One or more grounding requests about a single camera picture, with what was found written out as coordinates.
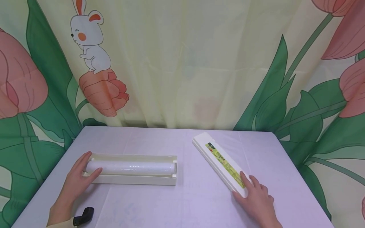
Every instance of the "dispenser box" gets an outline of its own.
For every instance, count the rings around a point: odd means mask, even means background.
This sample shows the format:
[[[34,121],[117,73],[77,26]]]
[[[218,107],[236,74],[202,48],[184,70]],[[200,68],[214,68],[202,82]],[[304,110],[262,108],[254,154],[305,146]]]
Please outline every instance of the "dispenser box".
[[[89,161],[103,162],[162,162],[174,163],[175,170],[171,175],[135,175],[135,174],[100,174],[93,183],[104,184],[132,184],[132,185],[176,185],[177,179],[177,156],[159,156],[159,155],[117,155],[117,154],[95,154],[93,153]]]
[[[252,183],[247,171],[243,170],[207,132],[195,136],[192,142],[229,190],[247,197],[247,188],[239,174],[242,171]]]

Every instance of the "cartoon rabbit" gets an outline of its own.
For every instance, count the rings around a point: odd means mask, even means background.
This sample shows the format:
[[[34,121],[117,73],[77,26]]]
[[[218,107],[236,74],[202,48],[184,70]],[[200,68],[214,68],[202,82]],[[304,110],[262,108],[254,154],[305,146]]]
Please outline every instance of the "cartoon rabbit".
[[[94,74],[107,70],[111,66],[109,55],[99,45],[103,42],[100,24],[104,23],[103,16],[96,10],[85,15],[86,0],[73,0],[77,15],[71,18],[71,36],[84,51],[80,55],[85,59],[89,71]]]

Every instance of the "rabbit ear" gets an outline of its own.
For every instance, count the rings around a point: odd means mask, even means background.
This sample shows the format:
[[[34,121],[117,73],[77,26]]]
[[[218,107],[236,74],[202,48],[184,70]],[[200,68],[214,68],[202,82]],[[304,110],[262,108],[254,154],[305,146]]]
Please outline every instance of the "rabbit ear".
[[[93,10],[89,13],[89,21],[96,22],[98,24],[104,23],[104,18],[97,10]]]
[[[72,0],[78,15],[85,15],[86,0]]]

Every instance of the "sleeve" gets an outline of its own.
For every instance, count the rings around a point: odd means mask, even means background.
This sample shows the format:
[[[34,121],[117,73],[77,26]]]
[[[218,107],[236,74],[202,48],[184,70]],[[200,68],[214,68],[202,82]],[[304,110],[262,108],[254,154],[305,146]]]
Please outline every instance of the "sleeve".
[[[66,222],[50,225],[46,228],[74,228],[72,222],[73,222],[73,217],[70,220],[66,221]]]

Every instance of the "wrist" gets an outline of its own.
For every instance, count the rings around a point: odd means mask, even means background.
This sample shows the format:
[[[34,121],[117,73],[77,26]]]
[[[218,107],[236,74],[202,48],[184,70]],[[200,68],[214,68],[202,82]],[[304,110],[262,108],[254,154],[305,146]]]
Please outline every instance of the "wrist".
[[[260,228],[283,228],[277,218],[265,220],[259,223]]]
[[[47,226],[70,220],[72,206],[72,201],[58,198],[49,211]]]

